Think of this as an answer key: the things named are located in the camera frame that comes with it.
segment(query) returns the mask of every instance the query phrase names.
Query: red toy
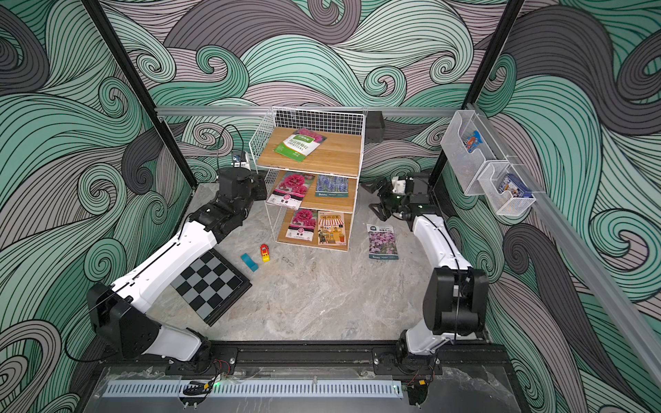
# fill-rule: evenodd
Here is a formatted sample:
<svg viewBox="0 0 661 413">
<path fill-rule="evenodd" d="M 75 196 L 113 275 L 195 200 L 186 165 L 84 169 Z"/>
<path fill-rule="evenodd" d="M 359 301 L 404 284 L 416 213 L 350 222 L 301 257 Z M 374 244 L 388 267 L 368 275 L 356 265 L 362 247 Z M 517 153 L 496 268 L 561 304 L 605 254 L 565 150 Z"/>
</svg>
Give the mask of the red toy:
<svg viewBox="0 0 661 413">
<path fill-rule="evenodd" d="M 266 244 L 262 244 L 262 261 L 267 262 L 271 261 L 271 258 L 268 255 L 268 246 Z"/>
</svg>

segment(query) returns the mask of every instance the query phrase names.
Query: blue block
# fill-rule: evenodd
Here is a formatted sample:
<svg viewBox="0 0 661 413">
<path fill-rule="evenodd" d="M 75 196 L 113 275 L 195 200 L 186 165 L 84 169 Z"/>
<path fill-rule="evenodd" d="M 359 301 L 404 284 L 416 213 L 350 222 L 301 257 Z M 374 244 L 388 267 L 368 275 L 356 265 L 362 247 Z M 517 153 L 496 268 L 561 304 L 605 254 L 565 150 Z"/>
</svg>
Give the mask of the blue block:
<svg viewBox="0 0 661 413">
<path fill-rule="evenodd" d="M 241 259 L 243 260 L 243 262 L 246 263 L 248 268 L 250 268 L 253 272 L 257 271 L 257 268 L 259 268 L 257 266 L 257 264 L 255 264 L 255 262 L 253 260 L 251 260 L 251 258 L 248 256 L 248 254 L 242 255 Z"/>
</svg>

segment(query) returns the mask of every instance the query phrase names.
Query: shelf board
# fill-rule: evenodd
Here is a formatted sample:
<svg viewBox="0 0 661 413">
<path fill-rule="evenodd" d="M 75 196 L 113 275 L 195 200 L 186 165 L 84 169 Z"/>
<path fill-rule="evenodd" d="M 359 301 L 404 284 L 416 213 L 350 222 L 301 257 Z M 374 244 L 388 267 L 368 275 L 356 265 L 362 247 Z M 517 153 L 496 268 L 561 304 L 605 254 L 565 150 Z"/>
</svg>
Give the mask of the shelf board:
<svg viewBox="0 0 661 413">
<path fill-rule="evenodd" d="M 294 131 L 295 129 L 275 128 L 262 151 L 262 155 L 257 159 L 257 166 L 325 175 L 341 175 L 350 178 L 358 177 L 363 141 L 360 135 L 319 132 L 327 139 L 302 162 L 297 162 L 273 152 Z"/>
<path fill-rule="evenodd" d="M 279 184 L 287 173 L 284 170 L 281 170 L 276 177 L 276 185 Z M 305 209 L 320 209 L 322 211 L 333 211 L 333 212 L 344 212 L 344 213 L 353 213 L 354 204 L 356 203 L 356 185 L 358 185 L 358 180 L 355 178 L 349 178 L 349 196 L 346 198 L 332 198 L 329 196 L 316 196 L 315 189 L 317 188 L 317 179 L 319 175 L 315 174 L 315 179 L 312 181 L 312 185 L 307 190 L 307 194 L 301 202 L 301 208 Z"/>
<path fill-rule="evenodd" d="M 319 245 L 319 236 L 317 235 L 316 231 L 315 234 L 312 236 L 312 241 L 303 241 L 300 239 L 285 237 L 285 235 L 287 235 L 287 229 L 289 228 L 289 224 L 290 222 L 292 222 L 293 213 L 294 213 L 293 209 L 287 209 L 287 212 L 285 213 L 285 217 L 282 220 L 282 226 L 280 227 L 280 233 L 278 234 L 279 243 L 314 246 L 316 248 L 325 248 L 329 250 L 338 250 L 338 251 L 349 250 L 349 234 L 351 232 L 351 218 L 352 218 L 351 214 L 347 214 L 344 216 L 344 224 L 346 226 L 346 228 L 344 229 L 344 231 L 346 232 L 346 245 Z"/>
</svg>

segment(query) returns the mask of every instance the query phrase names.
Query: plastic basket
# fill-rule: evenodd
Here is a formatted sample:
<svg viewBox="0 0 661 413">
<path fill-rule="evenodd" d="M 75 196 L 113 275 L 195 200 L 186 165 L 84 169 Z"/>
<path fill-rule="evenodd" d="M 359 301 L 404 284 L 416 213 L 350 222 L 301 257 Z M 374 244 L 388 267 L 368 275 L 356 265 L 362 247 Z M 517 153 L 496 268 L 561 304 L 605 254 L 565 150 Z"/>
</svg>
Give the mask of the plastic basket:
<svg viewBox="0 0 661 413">
<path fill-rule="evenodd" d="M 465 195 L 484 194 L 477 177 L 485 163 L 496 158 L 485 141 L 488 132 L 476 125 L 476 118 L 477 114 L 474 110 L 458 110 L 441 139 L 447 161 L 452 166 Z M 469 153 L 464 141 L 468 140 L 476 130 L 482 135 L 484 142 Z"/>
<path fill-rule="evenodd" d="M 514 173 L 508 161 L 490 161 L 480 172 L 478 181 L 496 215 L 518 217 L 535 203 L 535 198 L 515 198 L 510 191 L 498 193 L 498 187 L 508 173 Z"/>
</svg>

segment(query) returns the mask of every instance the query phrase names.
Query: checkerboard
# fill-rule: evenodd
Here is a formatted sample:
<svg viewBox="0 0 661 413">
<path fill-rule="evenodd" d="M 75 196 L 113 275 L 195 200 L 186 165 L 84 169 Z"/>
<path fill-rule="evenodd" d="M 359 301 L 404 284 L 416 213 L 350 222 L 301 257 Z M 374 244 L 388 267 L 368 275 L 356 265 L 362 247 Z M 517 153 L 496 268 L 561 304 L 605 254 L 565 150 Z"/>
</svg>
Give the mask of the checkerboard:
<svg viewBox="0 0 661 413">
<path fill-rule="evenodd" d="M 178 275 L 171 286 L 204 322 L 212 325 L 252 284 L 218 251 L 210 249 Z"/>
</svg>

